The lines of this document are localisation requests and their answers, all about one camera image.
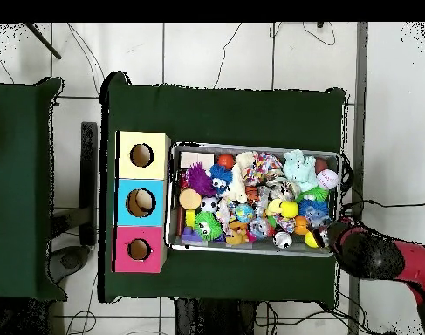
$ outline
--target green table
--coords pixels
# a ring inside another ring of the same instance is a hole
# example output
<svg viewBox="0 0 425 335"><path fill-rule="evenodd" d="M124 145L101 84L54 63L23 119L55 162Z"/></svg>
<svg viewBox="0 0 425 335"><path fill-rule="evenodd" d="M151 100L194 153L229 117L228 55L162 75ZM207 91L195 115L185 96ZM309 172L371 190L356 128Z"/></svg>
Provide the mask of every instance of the green table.
<svg viewBox="0 0 425 335"><path fill-rule="evenodd" d="M0 85L0 297L65 300L46 273L51 243L51 102L62 79Z"/></svg>
<svg viewBox="0 0 425 335"><path fill-rule="evenodd" d="M335 260L169 250L162 273L111 272L115 131L162 132L172 141L339 153L345 93L201 90L131 85L111 73L101 91L99 296L318 301L334 307Z"/></svg>

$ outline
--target light blue plush toy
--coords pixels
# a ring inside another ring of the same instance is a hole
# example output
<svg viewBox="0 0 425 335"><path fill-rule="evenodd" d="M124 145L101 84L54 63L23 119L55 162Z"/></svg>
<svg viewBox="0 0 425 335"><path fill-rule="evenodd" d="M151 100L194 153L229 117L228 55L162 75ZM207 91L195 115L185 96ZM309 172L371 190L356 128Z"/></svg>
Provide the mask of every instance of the light blue plush toy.
<svg viewBox="0 0 425 335"><path fill-rule="evenodd" d="M284 157L284 174L289 181L295 181L301 191L308 191L318 186L314 157L304 157L299 149L285 153Z"/></svg>

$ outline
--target orange ball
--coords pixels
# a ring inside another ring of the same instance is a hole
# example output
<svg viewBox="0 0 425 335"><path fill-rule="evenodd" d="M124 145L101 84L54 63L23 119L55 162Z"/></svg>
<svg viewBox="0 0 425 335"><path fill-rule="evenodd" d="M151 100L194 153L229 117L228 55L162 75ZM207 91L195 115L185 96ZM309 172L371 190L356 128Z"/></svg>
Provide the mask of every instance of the orange ball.
<svg viewBox="0 0 425 335"><path fill-rule="evenodd" d="M302 215L297 215L294 217L296 221L296 227L294 228L294 233L298 235L305 235L308 232L306 218Z"/></svg>

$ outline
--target blue plush toy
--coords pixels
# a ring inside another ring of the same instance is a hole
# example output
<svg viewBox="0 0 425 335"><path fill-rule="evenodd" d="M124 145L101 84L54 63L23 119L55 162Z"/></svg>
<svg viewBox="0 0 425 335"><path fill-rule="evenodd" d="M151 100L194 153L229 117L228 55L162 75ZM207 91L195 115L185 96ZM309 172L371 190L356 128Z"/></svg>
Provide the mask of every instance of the blue plush toy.
<svg viewBox="0 0 425 335"><path fill-rule="evenodd" d="M232 172L228 171L225 166L215 164L209 169L209 172L212 186L217 194L221 194L232 183Z"/></svg>
<svg viewBox="0 0 425 335"><path fill-rule="evenodd" d="M328 216L328 205L326 202L304 199L298 205L298 214L303 215L314 228L322 226L326 220L330 220L330 217Z"/></svg>

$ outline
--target toy bin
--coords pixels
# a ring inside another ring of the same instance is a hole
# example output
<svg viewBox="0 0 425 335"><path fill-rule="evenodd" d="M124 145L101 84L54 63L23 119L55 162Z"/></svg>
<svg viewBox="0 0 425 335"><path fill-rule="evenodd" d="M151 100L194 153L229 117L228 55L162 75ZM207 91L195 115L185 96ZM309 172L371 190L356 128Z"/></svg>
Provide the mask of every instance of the toy bin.
<svg viewBox="0 0 425 335"><path fill-rule="evenodd" d="M243 243L240 245L229 246L225 242L200 242L200 243L183 243L182 239L177 236L177 215L179 204L180 187L177 184L180 170L181 152L199 153L199 154L213 154L217 158L220 154L232 154L234 157L242 152L256 151L267 152L274 154L282 163L284 163L284 153L293 149L279 149L268 147L240 147L240 146L226 146L216 144L196 144L196 143L174 143L170 149L170 179L168 184L168 199L167 199L167 218L165 228L166 244L177 250L206 250L215 252L227 253L250 253L261 255L275 255L275 256L303 256L303 257L317 257L326 258L332 255L328 248L311 248L305 244L304 236L291 234L293 243L286 249L280 249L274 245L272 237L267 237L262 240L257 240L253 243ZM342 158L339 154L332 152L317 152L302 150L304 155L312 155L326 160L329 169L338 174L339 185L330 191L327 198L329 216L332 220L337 218L339 213L339 197L340 197L340 182L342 173Z"/></svg>

